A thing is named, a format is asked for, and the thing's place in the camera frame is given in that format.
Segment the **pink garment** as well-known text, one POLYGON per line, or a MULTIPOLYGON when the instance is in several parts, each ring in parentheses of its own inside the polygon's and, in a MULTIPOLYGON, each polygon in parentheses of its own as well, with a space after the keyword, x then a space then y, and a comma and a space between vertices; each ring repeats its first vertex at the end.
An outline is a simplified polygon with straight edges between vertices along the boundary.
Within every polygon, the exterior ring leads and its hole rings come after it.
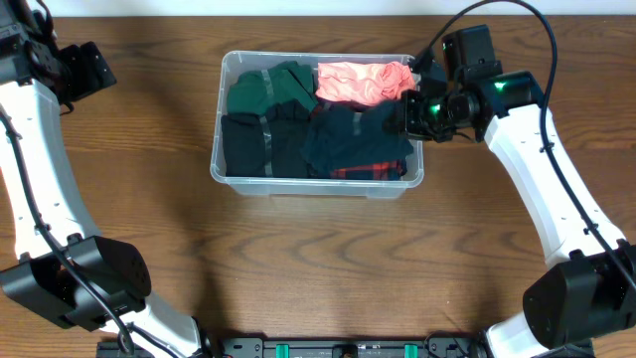
POLYGON ((320 63, 315 94, 328 101, 352 101, 374 106, 386 100, 400 99, 416 82, 407 65, 357 64, 351 62, 320 63))

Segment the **black garment with tape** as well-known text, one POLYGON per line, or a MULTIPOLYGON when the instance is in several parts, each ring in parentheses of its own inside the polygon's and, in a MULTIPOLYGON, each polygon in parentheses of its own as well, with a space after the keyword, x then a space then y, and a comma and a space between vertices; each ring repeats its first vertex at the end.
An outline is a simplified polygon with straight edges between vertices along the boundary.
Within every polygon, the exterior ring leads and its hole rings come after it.
POLYGON ((309 111, 298 101, 276 104, 264 114, 229 113, 221 125, 228 177, 309 177, 301 155, 309 111))

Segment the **dark green garment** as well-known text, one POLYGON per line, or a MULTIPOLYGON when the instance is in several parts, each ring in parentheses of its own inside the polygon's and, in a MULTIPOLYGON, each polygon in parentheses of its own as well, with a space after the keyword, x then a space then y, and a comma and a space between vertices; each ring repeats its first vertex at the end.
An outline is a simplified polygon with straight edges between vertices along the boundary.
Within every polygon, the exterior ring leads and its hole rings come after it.
POLYGON ((228 113, 265 114, 272 106, 297 101, 312 111, 318 104, 312 68, 295 61, 241 74, 230 86, 228 113))

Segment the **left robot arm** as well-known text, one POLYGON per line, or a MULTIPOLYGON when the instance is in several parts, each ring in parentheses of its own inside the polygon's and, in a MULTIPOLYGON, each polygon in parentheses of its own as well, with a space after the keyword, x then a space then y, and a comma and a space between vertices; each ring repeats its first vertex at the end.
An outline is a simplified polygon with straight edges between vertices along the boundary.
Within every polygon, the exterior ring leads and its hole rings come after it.
POLYGON ((80 195, 61 119, 115 82, 96 44, 58 46, 43 2, 1 1, 1 174, 17 257, 2 291, 63 329, 113 333, 101 357, 208 357, 197 320, 154 293, 139 251, 105 238, 80 195))

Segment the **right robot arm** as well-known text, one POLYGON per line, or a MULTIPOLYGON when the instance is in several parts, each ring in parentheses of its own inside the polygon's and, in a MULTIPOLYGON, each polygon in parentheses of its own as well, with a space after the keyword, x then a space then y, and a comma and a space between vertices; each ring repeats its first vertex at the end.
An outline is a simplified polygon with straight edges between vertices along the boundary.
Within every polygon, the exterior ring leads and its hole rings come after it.
POLYGON ((442 51, 442 63, 431 49, 410 60, 416 87, 402 96, 395 129, 435 142, 472 129, 511 177, 547 265, 522 311, 485 330, 472 355, 590 356, 593 338, 635 324, 635 247, 587 190, 533 75, 503 70, 489 29, 446 35, 442 51))

